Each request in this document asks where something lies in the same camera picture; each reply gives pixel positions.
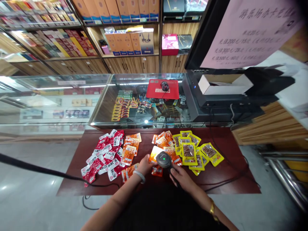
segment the pink paper sign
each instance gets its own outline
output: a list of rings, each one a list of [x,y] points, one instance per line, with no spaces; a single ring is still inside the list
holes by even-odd
[[[200,67],[233,69],[257,65],[303,24],[295,1],[231,0]]]

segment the red mouse pad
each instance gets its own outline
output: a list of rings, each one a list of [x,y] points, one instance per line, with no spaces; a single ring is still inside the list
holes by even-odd
[[[163,91],[161,83],[169,85],[168,91]],[[147,90],[147,98],[179,99],[179,83],[177,80],[150,79]]]

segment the gray floor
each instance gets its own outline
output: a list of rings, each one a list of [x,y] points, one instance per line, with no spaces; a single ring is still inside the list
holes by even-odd
[[[0,152],[39,166],[65,172],[78,143],[0,144]],[[299,210],[270,167],[252,147],[241,147],[262,194],[210,195],[242,231],[293,230]],[[94,213],[81,197],[56,197],[62,179],[0,164],[1,230],[79,230]],[[109,196],[86,201],[97,208]]]

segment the wooden table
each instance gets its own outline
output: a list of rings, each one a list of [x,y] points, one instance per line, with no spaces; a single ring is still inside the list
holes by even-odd
[[[140,160],[146,155],[150,154],[153,148],[152,138],[154,134],[160,134],[162,131],[167,131],[168,129],[124,129],[124,135],[132,135],[136,133],[141,133],[142,142],[139,144],[138,156],[134,157],[133,163],[139,163]],[[179,134],[180,131],[185,129],[171,128],[169,129],[171,133]],[[193,134],[200,137],[202,140],[200,145],[203,143],[214,142],[211,138],[209,128],[192,128]],[[94,148],[96,147],[99,137],[105,133],[111,132],[108,130],[86,130],[80,140],[78,148],[75,155],[68,167],[67,174],[81,177],[81,169],[86,166],[86,160],[92,154]],[[237,145],[231,131],[229,128],[212,128],[212,135],[219,149],[222,151],[222,155],[227,157],[232,165],[238,170],[245,169],[247,163]],[[226,160],[222,161],[217,167],[212,166],[208,163],[205,166],[205,171],[202,171],[199,176],[194,175],[194,173],[189,170],[187,166],[183,167],[190,177],[197,184],[214,184],[221,182],[235,176],[239,175],[239,172],[232,168]],[[246,173],[247,176],[253,178],[250,170]],[[163,172],[163,177],[152,176],[151,174],[146,176],[146,184],[161,183],[162,181],[168,181],[171,183],[169,174],[167,171]],[[96,175],[96,180],[94,184],[110,184],[107,173],[102,175]],[[112,183],[122,185],[122,176],[119,175]],[[204,190],[212,188],[214,185],[200,185]],[[84,187],[83,182],[64,179],[58,190],[57,196],[80,196],[80,195],[113,195],[117,191],[117,186],[109,187]],[[216,189],[210,190],[208,193],[215,194],[235,194],[235,193],[261,193],[259,187],[252,180],[247,177],[241,177],[236,181],[229,184],[223,185]]]

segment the woman's right hand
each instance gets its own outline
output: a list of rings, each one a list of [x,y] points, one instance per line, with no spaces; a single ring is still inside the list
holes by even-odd
[[[171,174],[174,176],[175,179],[178,180],[182,189],[184,189],[188,193],[192,193],[195,190],[195,188],[198,187],[196,183],[190,178],[188,173],[180,166],[174,164],[172,166],[173,168],[171,169]]]

